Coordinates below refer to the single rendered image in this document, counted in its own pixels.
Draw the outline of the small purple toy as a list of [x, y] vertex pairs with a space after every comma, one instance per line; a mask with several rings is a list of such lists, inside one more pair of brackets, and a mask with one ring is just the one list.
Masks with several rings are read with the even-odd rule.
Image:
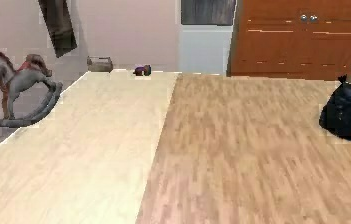
[[144, 66], [136, 67], [134, 70], [134, 74], [136, 76], [149, 76], [151, 74], [151, 66], [144, 65]]

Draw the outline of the dark framed wall picture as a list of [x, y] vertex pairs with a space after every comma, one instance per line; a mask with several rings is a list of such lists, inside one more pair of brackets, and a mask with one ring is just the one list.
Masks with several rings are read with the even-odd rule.
[[181, 0], [182, 25], [233, 24], [236, 0]]

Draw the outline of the black rubbish bag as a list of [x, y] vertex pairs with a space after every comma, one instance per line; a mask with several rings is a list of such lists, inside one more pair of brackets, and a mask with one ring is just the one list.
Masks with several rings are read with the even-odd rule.
[[340, 85], [323, 106], [318, 123], [333, 135], [351, 141], [351, 83], [346, 74], [338, 81]]

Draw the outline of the grey rocking horse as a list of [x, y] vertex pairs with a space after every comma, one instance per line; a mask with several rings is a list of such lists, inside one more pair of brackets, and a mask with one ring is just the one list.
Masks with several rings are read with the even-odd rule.
[[[57, 104], [63, 89], [61, 82], [51, 79], [52, 71], [46, 68], [43, 58], [29, 54], [20, 68], [15, 69], [11, 60], [0, 51], [0, 90], [2, 91], [3, 118], [0, 127], [19, 128], [33, 125], [45, 118]], [[22, 92], [37, 83], [43, 83], [48, 92], [42, 103], [26, 116], [16, 118], [14, 102]]]

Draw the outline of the brown wooden cupboard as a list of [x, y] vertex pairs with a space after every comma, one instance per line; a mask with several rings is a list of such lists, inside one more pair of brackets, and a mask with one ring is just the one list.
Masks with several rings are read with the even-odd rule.
[[351, 0], [237, 0], [227, 74], [351, 79]]

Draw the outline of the small grey basket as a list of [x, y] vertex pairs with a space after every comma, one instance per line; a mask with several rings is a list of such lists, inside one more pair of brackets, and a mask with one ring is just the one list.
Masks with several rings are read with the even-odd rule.
[[100, 57], [100, 62], [94, 62], [92, 57], [87, 57], [87, 67], [91, 72], [108, 72], [113, 70], [113, 62], [110, 57]]

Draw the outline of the dark hanging cloth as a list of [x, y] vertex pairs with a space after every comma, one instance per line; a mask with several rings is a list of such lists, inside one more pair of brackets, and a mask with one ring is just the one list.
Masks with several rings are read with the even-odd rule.
[[57, 58], [77, 48], [67, 0], [38, 0]]

